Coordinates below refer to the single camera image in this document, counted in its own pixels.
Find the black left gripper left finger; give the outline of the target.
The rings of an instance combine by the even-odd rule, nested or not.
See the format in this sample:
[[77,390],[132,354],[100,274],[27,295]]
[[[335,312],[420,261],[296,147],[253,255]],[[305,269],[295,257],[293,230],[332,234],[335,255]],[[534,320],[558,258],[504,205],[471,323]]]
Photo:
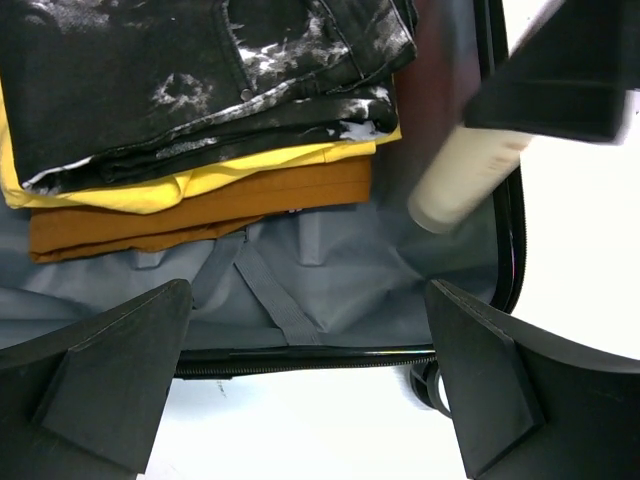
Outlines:
[[4,479],[145,472],[192,309],[176,279],[1,351]]

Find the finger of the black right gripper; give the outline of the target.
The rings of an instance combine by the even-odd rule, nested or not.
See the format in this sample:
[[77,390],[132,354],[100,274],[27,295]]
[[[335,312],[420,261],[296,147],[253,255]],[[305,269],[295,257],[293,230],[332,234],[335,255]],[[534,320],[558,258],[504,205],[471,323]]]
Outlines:
[[464,124],[610,143],[638,87],[638,2],[550,1],[467,103]]

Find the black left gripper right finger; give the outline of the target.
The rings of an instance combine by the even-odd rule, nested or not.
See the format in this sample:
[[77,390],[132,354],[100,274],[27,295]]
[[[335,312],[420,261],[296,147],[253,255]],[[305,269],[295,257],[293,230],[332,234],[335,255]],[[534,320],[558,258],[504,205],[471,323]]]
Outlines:
[[636,479],[639,363],[503,313],[445,281],[429,328],[470,479]]

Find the white cylindrical bottle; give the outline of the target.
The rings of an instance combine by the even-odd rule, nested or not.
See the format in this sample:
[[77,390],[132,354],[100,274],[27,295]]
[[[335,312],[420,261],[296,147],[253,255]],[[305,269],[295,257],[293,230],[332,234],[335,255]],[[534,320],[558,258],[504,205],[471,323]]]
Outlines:
[[456,126],[409,196],[411,218],[434,234],[451,231],[514,172],[533,138]]

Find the pink and teal kids suitcase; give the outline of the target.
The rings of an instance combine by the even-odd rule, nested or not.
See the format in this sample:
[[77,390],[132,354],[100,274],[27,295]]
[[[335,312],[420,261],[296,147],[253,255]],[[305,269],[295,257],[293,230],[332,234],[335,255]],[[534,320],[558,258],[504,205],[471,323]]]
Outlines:
[[398,78],[403,137],[373,160],[363,204],[288,213],[159,253],[54,264],[27,253],[29,216],[1,211],[1,344],[91,318],[176,278],[194,305],[175,375],[218,380],[324,368],[436,363],[424,291],[443,279],[511,311],[522,288],[522,181],[511,174],[447,235],[406,200],[463,103],[507,55],[499,1],[421,1],[418,59]]

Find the yellow shirt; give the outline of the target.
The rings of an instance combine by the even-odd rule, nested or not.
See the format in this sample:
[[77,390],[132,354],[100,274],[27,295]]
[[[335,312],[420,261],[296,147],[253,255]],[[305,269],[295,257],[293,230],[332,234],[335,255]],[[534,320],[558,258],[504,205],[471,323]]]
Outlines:
[[389,134],[378,133],[366,141],[359,142],[353,135],[346,134],[335,142],[265,151],[136,185],[43,196],[28,193],[19,186],[7,114],[2,110],[1,192],[7,206],[12,209],[91,206],[125,213],[151,214],[260,172],[331,164],[351,157],[373,154],[378,146],[401,138],[400,127],[396,127]]

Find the orange brown garment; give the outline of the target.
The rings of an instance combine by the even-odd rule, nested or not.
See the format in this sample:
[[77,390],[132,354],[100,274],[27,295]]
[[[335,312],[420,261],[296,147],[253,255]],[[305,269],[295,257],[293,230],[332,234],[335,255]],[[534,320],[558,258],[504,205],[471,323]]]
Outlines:
[[371,158],[256,173],[151,214],[93,207],[34,209],[28,254],[38,264],[129,249],[153,253],[217,239],[266,216],[363,203],[369,199]]

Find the black white patterned jeans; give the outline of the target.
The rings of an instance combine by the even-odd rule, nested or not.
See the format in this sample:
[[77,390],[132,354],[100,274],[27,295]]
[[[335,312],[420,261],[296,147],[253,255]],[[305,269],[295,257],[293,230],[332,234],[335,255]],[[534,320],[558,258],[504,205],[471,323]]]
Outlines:
[[53,196],[398,124],[410,1],[5,1],[16,176]]

